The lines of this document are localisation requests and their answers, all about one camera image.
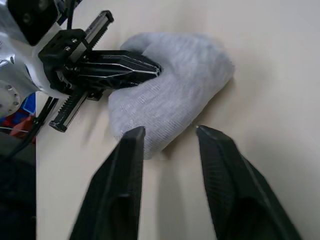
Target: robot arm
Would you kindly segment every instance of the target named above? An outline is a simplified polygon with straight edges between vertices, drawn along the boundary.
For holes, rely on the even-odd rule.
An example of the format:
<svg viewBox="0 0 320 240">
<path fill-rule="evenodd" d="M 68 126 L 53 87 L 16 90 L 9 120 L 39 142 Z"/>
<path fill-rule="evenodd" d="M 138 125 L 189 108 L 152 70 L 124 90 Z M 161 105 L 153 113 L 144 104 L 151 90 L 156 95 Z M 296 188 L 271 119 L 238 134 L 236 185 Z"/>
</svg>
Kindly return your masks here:
<svg viewBox="0 0 320 240">
<path fill-rule="evenodd" d="M 133 87 L 161 73 L 139 53 L 93 50 L 114 21 L 110 11 L 102 11 L 85 31 L 61 30 L 59 16 L 54 0 L 0 0 L 0 117 L 43 91 L 67 99 L 50 123 L 65 132 L 86 99 L 98 101 L 105 89 Z"/>
</svg>

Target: gray sock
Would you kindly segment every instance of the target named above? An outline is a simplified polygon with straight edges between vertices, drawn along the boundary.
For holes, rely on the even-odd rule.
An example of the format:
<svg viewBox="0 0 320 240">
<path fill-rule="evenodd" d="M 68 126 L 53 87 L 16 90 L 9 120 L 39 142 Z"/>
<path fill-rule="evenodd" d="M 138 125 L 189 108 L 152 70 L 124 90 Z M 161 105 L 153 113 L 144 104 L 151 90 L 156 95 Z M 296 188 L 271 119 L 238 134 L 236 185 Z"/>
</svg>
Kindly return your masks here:
<svg viewBox="0 0 320 240">
<path fill-rule="evenodd" d="M 121 49 L 140 52 L 163 68 L 159 77 L 109 97 L 115 137 L 145 127 L 144 159 L 182 133 L 233 75 L 226 52 L 200 34 L 141 33 Z"/>
</svg>

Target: beige table surface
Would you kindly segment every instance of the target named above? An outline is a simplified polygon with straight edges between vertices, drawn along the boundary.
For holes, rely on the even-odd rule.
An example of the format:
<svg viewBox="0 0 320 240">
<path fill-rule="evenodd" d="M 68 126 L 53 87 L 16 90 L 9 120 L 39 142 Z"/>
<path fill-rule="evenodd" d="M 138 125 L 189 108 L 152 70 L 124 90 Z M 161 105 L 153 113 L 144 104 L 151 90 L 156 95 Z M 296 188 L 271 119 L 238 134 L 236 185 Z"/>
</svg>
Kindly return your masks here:
<svg viewBox="0 0 320 240">
<path fill-rule="evenodd" d="M 303 238 L 320 239 L 320 2 L 84 0 L 73 26 L 86 29 L 105 9 L 115 22 L 97 49 L 118 49 L 136 33 L 160 31 L 206 33 L 225 44 L 234 81 L 195 123 L 234 138 Z M 68 239 L 90 177 L 116 143 L 107 96 L 87 101 L 66 133 L 42 129 L 37 239 Z M 192 127 L 144 162 L 139 239 L 214 239 Z"/>
</svg>

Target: black mechanical part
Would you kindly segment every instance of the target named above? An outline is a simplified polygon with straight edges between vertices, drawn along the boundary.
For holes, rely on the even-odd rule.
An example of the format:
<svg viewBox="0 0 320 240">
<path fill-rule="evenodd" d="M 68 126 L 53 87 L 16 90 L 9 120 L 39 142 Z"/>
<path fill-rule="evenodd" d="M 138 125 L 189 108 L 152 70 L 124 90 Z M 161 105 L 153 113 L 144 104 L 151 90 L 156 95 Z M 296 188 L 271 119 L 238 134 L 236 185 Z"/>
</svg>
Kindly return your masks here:
<svg viewBox="0 0 320 240">
<path fill-rule="evenodd" d="M 92 50 L 101 37 L 108 30 L 108 26 L 114 22 L 114 17 L 109 10 L 102 11 L 90 26 L 85 30 L 85 40 L 88 42 L 88 50 Z"/>
<path fill-rule="evenodd" d="M 124 134 L 93 175 L 70 240 L 137 240 L 145 128 Z"/>
<path fill-rule="evenodd" d="M 77 88 L 65 101 L 63 106 L 58 111 L 57 116 L 49 123 L 49 125 L 59 132 L 66 132 L 69 124 L 76 116 L 87 96 L 87 92 Z"/>
<path fill-rule="evenodd" d="M 222 132 L 199 126 L 204 187 L 218 240 L 301 240 L 266 179 Z"/>
<path fill-rule="evenodd" d="M 8 0 L 7 7 L 31 46 L 36 45 L 58 19 L 54 0 Z"/>
<path fill-rule="evenodd" d="M 50 87 L 70 95 L 50 122 L 56 130 L 67 130 L 86 98 L 97 101 L 105 89 L 134 87 L 161 73 L 161 66 L 139 53 L 92 50 L 113 21 L 110 11 L 102 11 L 85 32 L 61 30 L 39 53 Z"/>
<path fill-rule="evenodd" d="M 134 87 L 161 73 L 158 64 L 135 52 L 89 51 L 85 56 L 77 64 L 79 72 L 75 80 L 95 89 Z"/>
</svg>

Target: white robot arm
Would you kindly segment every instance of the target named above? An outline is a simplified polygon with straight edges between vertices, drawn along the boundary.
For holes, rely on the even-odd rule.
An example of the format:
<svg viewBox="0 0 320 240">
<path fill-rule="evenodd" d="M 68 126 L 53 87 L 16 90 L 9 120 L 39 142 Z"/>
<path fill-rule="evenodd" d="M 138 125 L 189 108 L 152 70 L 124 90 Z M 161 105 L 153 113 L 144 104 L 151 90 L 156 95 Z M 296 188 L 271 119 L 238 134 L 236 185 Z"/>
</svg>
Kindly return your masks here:
<svg viewBox="0 0 320 240">
<path fill-rule="evenodd" d="M 161 73 L 158 64 L 140 53 L 93 50 L 113 16 L 104 10 L 86 31 L 71 29 L 75 4 L 69 0 L 68 14 L 62 14 L 67 30 L 62 30 L 54 0 L 0 0 L 0 117 L 42 91 L 67 99 L 49 123 L 65 132 L 84 100 L 98 101 L 107 88 L 133 87 Z"/>
</svg>

